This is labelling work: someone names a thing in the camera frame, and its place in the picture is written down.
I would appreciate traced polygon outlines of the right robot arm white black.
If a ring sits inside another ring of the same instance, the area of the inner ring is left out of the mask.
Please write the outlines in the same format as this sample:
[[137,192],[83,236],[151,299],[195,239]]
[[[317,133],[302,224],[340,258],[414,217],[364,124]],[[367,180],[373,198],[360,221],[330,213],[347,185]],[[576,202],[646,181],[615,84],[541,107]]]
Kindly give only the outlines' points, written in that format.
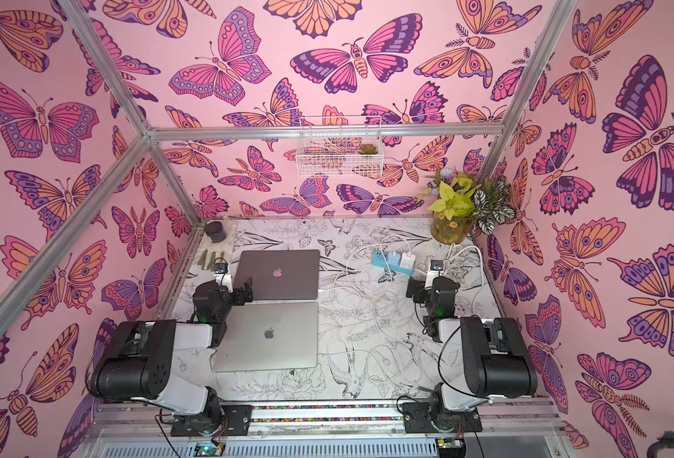
[[409,278],[406,297],[421,305],[421,324],[441,345],[436,358],[440,383],[429,401],[432,418],[469,414],[500,399],[537,394],[537,375],[518,324],[506,318],[458,317],[459,284],[438,276],[430,284]]

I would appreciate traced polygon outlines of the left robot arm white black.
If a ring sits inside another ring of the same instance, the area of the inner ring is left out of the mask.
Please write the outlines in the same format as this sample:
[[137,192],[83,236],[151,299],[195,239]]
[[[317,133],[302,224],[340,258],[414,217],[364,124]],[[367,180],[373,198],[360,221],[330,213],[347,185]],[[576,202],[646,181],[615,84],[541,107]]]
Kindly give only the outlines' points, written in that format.
[[100,399],[141,402],[171,411],[201,435],[221,431],[226,414],[216,391],[175,373],[175,353],[215,350],[224,341],[226,319],[236,306],[254,301],[252,280],[240,287],[216,281],[197,286],[188,322],[136,321],[121,324],[86,376],[88,392]]

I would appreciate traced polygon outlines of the dark grey laptop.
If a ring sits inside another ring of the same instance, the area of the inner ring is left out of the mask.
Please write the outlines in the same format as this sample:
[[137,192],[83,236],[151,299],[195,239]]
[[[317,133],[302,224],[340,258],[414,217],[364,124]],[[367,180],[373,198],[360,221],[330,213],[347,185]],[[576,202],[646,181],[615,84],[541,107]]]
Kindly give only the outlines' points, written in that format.
[[250,284],[255,301],[316,300],[319,273],[316,249],[244,251],[233,286]]

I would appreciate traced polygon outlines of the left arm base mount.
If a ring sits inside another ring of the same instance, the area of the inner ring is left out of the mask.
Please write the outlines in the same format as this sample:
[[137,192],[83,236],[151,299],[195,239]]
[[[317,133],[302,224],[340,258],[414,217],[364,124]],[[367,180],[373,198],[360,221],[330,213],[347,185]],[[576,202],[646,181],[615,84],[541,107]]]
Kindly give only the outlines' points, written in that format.
[[253,406],[218,405],[198,415],[174,418],[170,435],[178,437],[245,436],[251,423]]

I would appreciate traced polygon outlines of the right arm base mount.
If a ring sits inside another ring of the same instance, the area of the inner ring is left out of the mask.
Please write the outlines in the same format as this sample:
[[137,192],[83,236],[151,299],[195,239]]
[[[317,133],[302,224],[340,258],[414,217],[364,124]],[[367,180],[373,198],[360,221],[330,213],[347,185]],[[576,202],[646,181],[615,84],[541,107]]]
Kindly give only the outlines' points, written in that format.
[[449,411],[430,402],[403,400],[397,405],[406,433],[457,433],[483,431],[476,410]]

